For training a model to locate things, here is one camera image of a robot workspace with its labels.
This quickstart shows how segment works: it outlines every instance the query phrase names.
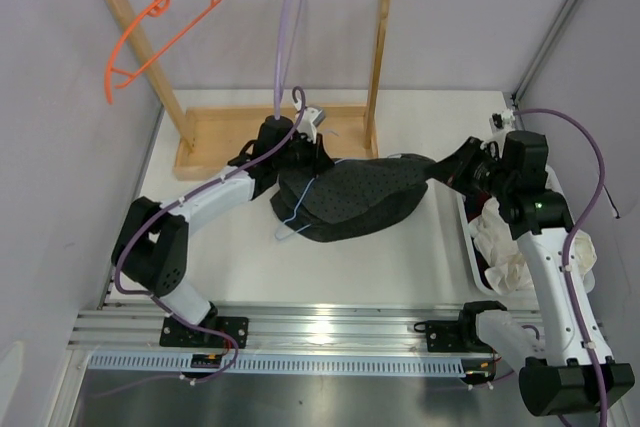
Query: wooden rack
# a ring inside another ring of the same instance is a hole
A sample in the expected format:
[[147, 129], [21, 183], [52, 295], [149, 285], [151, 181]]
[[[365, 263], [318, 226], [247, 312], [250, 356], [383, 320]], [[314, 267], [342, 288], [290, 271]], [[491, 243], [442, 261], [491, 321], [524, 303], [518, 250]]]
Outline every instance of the wooden rack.
[[[122, 30], [126, 30], [136, 18], [129, 0], [106, 1]], [[327, 114], [323, 127], [340, 133], [338, 137], [327, 136], [325, 139], [327, 151], [333, 157], [378, 156], [375, 110], [390, 4], [391, 0], [378, 0], [367, 102], [320, 104]], [[153, 47], [142, 26], [138, 25], [133, 30], [128, 41], [141, 65], [153, 57]], [[145, 74], [180, 133], [173, 169], [180, 180], [204, 180], [217, 173], [238, 154], [248, 139], [256, 136], [260, 124], [273, 109], [271, 105], [261, 105], [183, 110], [159, 62], [151, 63]], [[287, 115], [288, 108], [283, 107], [284, 115]]]

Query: wooden shelf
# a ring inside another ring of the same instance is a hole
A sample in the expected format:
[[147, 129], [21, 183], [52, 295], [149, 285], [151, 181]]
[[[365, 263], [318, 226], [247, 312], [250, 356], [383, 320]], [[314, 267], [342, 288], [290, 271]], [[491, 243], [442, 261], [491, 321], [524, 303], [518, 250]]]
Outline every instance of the wooden shelf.
[[[317, 104], [327, 116], [320, 131], [325, 148], [335, 158], [376, 158], [375, 138], [370, 148], [364, 144], [366, 104]], [[187, 120], [193, 127], [196, 142], [189, 151], [180, 141], [173, 173], [178, 180], [205, 180], [216, 174], [240, 152], [244, 144], [255, 139], [260, 124], [273, 114], [272, 105], [233, 107], [192, 107]], [[293, 106], [285, 106], [282, 115], [294, 118]]]

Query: crumpled cloth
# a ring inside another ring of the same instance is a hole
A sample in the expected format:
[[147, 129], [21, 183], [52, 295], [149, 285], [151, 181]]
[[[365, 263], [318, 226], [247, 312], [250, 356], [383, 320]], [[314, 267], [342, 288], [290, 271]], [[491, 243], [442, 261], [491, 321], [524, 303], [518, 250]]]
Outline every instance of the crumpled cloth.
[[[489, 199], [482, 214], [469, 223], [473, 244], [489, 264], [485, 271], [487, 282], [500, 295], [516, 290], [533, 289], [533, 281], [524, 255], [518, 250], [518, 244], [511, 240], [509, 226], [498, 213], [498, 201]], [[572, 266], [579, 269], [584, 278], [596, 263], [596, 251], [591, 237], [579, 230], [573, 241], [576, 259]]]

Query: dark gray garment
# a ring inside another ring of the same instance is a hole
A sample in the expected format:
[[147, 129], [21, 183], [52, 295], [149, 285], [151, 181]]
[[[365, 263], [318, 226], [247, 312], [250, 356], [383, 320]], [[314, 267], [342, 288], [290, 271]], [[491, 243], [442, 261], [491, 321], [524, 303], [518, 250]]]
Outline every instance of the dark gray garment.
[[[427, 167], [434, 161], [404, 154], [393, 159], [343, 160], [309, 187], [296, 218], [287, 222], [317, 242], [351, 239], [397, 224], [427, 191]], [[271, 206], [281, 221], [293, 211], [313, 176], [311, 168], [280, 171], [280, 190]]]

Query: white table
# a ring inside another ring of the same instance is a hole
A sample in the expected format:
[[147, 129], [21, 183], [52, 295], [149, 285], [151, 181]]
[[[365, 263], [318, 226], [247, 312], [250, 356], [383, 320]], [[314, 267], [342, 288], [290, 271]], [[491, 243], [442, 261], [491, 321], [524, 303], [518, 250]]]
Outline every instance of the white table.
[[[176, 95], [186, 108], [269, 103], [273, 94], [189, 90]], [[365, 91], [307, 92], [310, 103], [365, 98]], [[471, 135], [490, 136], [490, 116], [504, 108], [500, 92], [381, 91], [379, 154], [415, 152], [440, 160]], [[141, 195], [161, 201], [197, 185], [172, 175], [177, 144], [178, 133], [165, 115]], [[437, 308], [487, 299], [473, 284], [453, 192], [429, 184], [419, 207], [403, 222], [328, 244], [302, 236], [278, 242], [274, 233], [279, 221], [269, 204], [272, 192], [267, 192], [191, 238], [186, 275], [213, 302]], [[124, 280], [125, 286], [135, 285]], [[111, 299], [119, 298], [121, 294], [111, 294]], [[514, 310], [537, 309], [535, 300], [504, 303]]]

